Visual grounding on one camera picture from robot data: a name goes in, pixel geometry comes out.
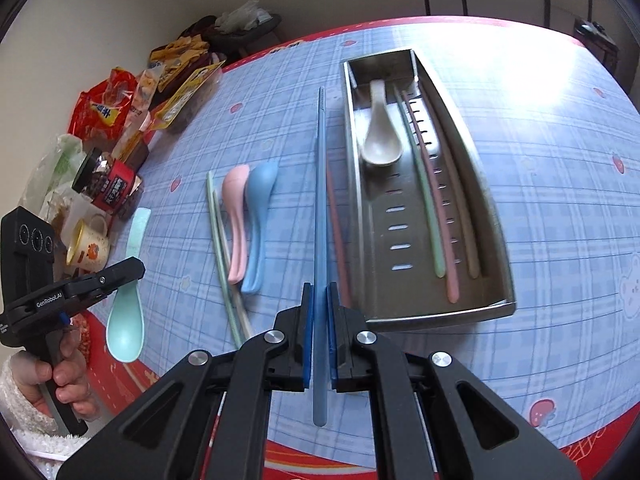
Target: human hand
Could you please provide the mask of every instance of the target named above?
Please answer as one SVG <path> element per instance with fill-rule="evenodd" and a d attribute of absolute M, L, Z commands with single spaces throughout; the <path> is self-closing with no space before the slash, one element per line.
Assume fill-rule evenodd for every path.
<path fill-rule="evenodd" d="M 14 382 L 24 398 L 34 408 L 47 416 L 51 416 L 47 402 L 38 387 L 53 376 L 59 386 L 56 397 L 64 404 L 71 403 L 76 413 L 86 420 L 93 420 L 99 415 L 98 403 L 92 397 L 89 382 L 86 378 L 86 362 L 78 350 L 80 331 L 71 328 L 60 341 L 60 353 L 63 360 L 53 370 L 51 365 L 37 360 L 24 350 L 11 357 L 10 367 Z"/>

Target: fingernail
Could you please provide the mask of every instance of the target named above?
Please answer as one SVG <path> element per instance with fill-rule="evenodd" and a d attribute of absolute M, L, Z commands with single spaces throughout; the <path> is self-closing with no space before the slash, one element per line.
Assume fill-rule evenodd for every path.
<path fill-rule="evenodd" d="M 36 375 L 39 380 L 49 374 L 49 365 L 43 362 L 36 362 Z"/>

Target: pink chopstick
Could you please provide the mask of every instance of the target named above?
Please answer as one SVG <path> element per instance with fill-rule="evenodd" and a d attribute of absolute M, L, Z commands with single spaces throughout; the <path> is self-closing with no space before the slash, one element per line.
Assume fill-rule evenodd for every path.
<path fill-rule="evenodd" d="M 334 178 L 332 177 L 331 170 L 329 169 L 329 161 L 326 162 L 326 196 L 329 201 L 331 229 L 334 233 L 335 259 L 338 262 L 338 292 L 340 293 L 340 304 L 347 308 L 351 308 L 351 293 L 349 291 L 347 263 L 344 257 L 344 243 L 342 242 L 342 231 L 340 230 L 338 208 L 335 204 Z"/>
<path fill-rule="evenodd" d="M 418 126 L 418 121 L 415 120 L 414 111 L 411 109 L 411 103 L 406 92 L 402 92 L 402 99 L 409 110 L 409 117 L 414 125 L 415 135 L 418 137 L 418 144 L 420 144 L 420 152 L 422 153 L 422 161 L 424 167 L 427 170 L 427 176 L 429 177 L 429 184 L 431 186 L 431 192 L 433 193 L 433 201 L 436 203 L 436 211 L 438 213 L 438 224 L 440 225 L 440 236 L 442 236 L 442 245 L 444 248 L 444 262 L 447 269 L 447 297 L 449 303 L 457 303 L 460 298 L 460 286 L 458 285 L 458 272 L 456 270 L 456 263 L 453 257 L 453 249 L 451 248 L 451 235 L 449 234 L 449 226 L 447 225 L 447 215 L 442 205 L 442 194 L 438 188 L 438 179 L 433 171 L 433 166 L 429 159 L 429 152 L 422 140 L 422 133 Z"/>

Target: red table edge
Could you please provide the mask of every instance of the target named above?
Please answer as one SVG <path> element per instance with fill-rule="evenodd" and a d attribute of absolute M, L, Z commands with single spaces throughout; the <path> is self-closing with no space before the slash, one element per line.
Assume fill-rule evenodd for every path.
<path fill-rule="evenodd" d="M 564 38 L 565 40 L 577 46 L 584 47 L 580 40 L 572 36 L 568 36 L 566 34 L 563 34 L 562 32 L 551 30 L 549 28 L 531 25 L 529 23 L 510 22 L 508 20 L 498 20 L 497 18 L 482 18 L 480 16 L 407 16 L 405 18 L 389 18 L 388 20 L 375 20 L 373 22 L 356 23 L 354 25 L 345 25 L 342 27 L 331 28 L 329 30 L 323 30 L 322 32 L 308 34 L 307 36 L 302 36 L 301 38 L 297 38 L 296 40 L 285 41 L 280 45 L 272 46 L 261 50 L 260 52 L 256 52 L 255 54 L 251 54 L 248 57 L 242 58 L 224 67 L 222 70 L 223 72 L 229 72 L 230 70 L 238 68 L 242 65 L 246 65 L 247 63 L 250 63 L 256 59 L 260 59 L 267 54 L 271 54 L 272 52 L 277 52 L 283 48 L 296 46 L 297 44 L 307 41 L 321 40 L 322 38 L 337 36 L 338 34 L 345 34 L 347 32 L 354 32 L 358 30 L 367 30 L 370 28 L 390 27 L 393 25 L 416 25 L 421 23 L 471 23 L 475 25 L 491 25 L 493 27 L 535 27 L 539 30 L 548 32 L 549 34 L 553 34 L 556 37 Z"/>
<path fill-rule="evenodd" d="M 90 312 L 91 349 L 88 378 L 92 390 L 113 414 L 120 413 L 142 392 L 152 386 L 158 375 L 139 360 L 125 365 L 111 357 L 106 347 L 104 325 Z M 618 448 L 636 417 L 640 402 L 604 428 L 562 448 L 577 464 L 582 478 L 591 480 Z M 310 455 L 271 440 L 267 441 L 264 480 L 376 480 L 375 470 Z"/>

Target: red snack bag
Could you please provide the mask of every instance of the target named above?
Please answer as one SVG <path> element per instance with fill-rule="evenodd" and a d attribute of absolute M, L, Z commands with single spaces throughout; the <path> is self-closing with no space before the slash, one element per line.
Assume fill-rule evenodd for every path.
<path fill-rule="evenodd" d="M 118 140 L 137 84 L 132 73 L 112 69 L 107 80 L 80 94 L 68 132 L 82 140 Z"/>

